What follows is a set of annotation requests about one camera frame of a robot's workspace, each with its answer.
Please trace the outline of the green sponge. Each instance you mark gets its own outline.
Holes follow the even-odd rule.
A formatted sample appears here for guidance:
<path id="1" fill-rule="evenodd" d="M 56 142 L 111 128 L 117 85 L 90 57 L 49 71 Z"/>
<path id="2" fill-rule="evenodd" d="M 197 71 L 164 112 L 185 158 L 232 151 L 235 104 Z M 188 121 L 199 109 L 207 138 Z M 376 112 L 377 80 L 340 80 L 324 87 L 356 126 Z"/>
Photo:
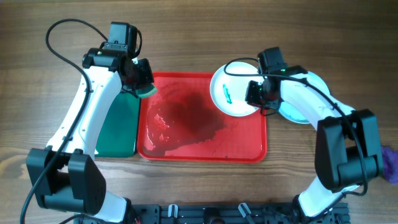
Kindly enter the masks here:
<path id="1" fill-rule="evenodd" d="M 157 92 L 154 84 L 144 85 L 136 90 L 136 95 L 139 98 L 148 98 Z"/>

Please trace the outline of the light blue plate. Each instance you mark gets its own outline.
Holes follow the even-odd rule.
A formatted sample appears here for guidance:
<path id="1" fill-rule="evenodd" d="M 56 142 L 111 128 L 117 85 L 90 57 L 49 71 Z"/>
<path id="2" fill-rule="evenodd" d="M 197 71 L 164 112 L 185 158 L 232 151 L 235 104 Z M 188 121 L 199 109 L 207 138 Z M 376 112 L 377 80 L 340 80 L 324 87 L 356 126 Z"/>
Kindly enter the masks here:
<path id="1" fill-rule="evenodd" d="M 330 89 L 328 85 L 319 77 L 317 74 L 308 71 L 308 75 L 314 79 L 315 86 L 319 88 L 321 91 L 327 92 L 330 94 Z M 298 123 L 298 124 L 310 124 L 310 121 L 304 117 L 296 108 L 294 108 L 291 104 L 282 102 L 280 104 L 279 113 L 287 120 Z"/>

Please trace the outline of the white plate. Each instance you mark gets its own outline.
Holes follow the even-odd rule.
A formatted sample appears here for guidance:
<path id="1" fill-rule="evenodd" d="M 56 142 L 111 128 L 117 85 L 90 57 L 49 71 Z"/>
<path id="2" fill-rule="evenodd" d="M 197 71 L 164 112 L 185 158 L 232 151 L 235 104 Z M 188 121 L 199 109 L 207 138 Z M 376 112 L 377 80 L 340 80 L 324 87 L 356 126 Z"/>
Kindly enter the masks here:
<path id="1" fill-rule="evenodd" d="M 259 108 L 246 101 L 246 92 L 250 81 L 263 82 L 262 77 L 236 77 L 224 72 L 220 67 L 211 78 L 210 96 L 215 106 L 223 113 L 243 117 L 255 113 Z"/>

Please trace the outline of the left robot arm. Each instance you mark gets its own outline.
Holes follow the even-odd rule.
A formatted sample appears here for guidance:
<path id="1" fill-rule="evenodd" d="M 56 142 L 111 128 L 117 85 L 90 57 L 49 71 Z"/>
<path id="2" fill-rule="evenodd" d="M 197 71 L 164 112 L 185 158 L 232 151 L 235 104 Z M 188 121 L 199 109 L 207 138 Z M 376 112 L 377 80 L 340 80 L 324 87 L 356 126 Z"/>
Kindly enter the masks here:
<path id="1" fill-rule="evenodd" d="M 136 98 L 155 92 L 149 61 L 138 59 L 140 51 L 106 44 L 83 57 L 78 69 L 81 85 L 62 125 L 44 149 L 31 149 L 26 158 L 32 188 L 21 210 L 21 223 L 33 198 L 41 208 L 72 212 L 78 218 L 131 221 L 131 201 L 107 190 L 95 164 L 95 150 L 106 115 L 120 92 Z"/>

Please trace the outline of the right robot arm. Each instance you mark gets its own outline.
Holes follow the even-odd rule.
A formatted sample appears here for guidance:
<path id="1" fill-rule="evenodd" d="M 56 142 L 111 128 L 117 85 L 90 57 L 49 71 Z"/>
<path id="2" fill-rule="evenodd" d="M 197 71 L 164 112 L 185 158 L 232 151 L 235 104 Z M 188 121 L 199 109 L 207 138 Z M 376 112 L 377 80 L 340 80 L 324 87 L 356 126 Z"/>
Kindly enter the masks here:
<path id="1" fill-rule="evenodd" d="M 292 218 L 300 223 L 324 217 L 346 195 L 363 196 L 370 180 L 383 174 L 377 118 L 323 91 L 309 72 L 289 67 L 278 47 L 257 55 L 257 76 L 246 92 L 249 105 L 277 109 L 288 103 L 315 128 L 315 171 L 310 186 L 294 198 Z"/>

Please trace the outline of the red plastic tray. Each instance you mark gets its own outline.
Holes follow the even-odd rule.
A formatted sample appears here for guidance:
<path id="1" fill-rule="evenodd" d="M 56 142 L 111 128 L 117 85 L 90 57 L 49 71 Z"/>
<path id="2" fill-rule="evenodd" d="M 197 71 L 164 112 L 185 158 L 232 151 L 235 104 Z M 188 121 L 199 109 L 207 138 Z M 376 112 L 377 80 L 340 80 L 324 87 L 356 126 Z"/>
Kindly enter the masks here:
<path id="1" fill-rule="evenodd" d="M 141 101 L 138 153 L 153 161 L 255 163 L 267 154 L 266 118 L 234 117 L 210 96 L 212 73 L 154 72 L 157 92 Z"/>

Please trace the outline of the dark green tray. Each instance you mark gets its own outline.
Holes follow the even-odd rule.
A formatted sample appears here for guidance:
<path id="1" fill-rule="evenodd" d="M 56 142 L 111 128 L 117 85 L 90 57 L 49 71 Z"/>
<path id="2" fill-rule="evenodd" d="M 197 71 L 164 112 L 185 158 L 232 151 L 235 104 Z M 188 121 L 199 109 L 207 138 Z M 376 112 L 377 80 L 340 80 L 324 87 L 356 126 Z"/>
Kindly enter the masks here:
<path id="1" fill-rule="evenodd" d="M 95 157 L 131 157 L 136 153 L 140 99 L 120 93 L 113 101 L 96 144 Z"/>

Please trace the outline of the purple cloth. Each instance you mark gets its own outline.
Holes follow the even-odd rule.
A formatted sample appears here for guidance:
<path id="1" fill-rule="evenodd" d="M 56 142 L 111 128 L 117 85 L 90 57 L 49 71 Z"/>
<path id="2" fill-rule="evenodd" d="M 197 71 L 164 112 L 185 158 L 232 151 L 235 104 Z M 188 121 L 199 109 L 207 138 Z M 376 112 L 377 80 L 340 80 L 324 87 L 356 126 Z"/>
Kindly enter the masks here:
<path id="1" fill-rule="evenodd" d="M 381 149 L 384 165 L 384 178 L 390 184 L 397 184 L 397 151 L 387 146 L 382 146 Z"/>

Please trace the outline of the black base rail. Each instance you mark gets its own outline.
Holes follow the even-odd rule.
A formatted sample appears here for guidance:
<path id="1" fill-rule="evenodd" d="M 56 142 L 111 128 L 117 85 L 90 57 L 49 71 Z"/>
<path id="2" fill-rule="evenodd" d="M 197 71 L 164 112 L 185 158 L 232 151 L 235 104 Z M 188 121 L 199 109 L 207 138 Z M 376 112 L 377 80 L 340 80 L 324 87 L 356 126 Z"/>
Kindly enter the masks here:
<path id="1" fill-rule="evenodd" d="M 290 203 L 239 205 L 134 205 L 133 224 L 283 224 L 303 223 Z"/>

